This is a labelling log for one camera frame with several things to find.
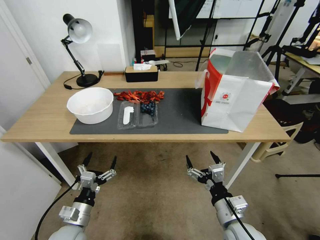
printed logo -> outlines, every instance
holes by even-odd
[[[225,101],[229,101],[230,97],[231,97],[231,93],[229,93],[229,92],[224,92],[224,93],[222,93],[220,99],[221,99],[221,100],[225,100]]]

white plastic chair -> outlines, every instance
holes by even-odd
[[[285,154],[284,149],[289,146],[289,144],[292,142],[292,140],[295,138],[295,136],[298,134],[299,130],[302,127],[303,122],[298,123],[296,125],[292,126],[287,126],[287,127],[282,127],[283,130],[286,132],[290,130],[294,130],[293,134],[290,136],[290,141],[286,143],[278,143],[276,142],[275,144],[277,145],[276,147],[272,147],[271,145],[274,142],[266,142],[266,143],[261,143],[260,146],[257,148],[257,150],[254,152],[252,157],[250,158],[251,161],[253,162],[261,162],[263,161],[267,156],[282,152],[280,156]]]

tissue box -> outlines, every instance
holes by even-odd
[[[149,70],[135,71],[133,67],[126,67],[124,72],[127,82],[155,82],[158,80],[158,68],[151,66]]]

white paper bag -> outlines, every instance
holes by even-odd
[[[210,55],[204,71],[201,124],[243,132],[259,105],[279,85],[259,53],[234,53],[215,49]]]

bag handle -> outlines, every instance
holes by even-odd
[[[206,77],[206,73],[208,73],[208,77],[210,76],[210,73],[207,69],[203,70],[201,77],[199,78],[199,73],[201,72],[202,67],[206,64],[206,61],[201,65],[200,70],[198,71],[197,78],[194,81],[194,87],[195,89],[198,89],[201,87],[201,84],[203,83],[204,78]]]

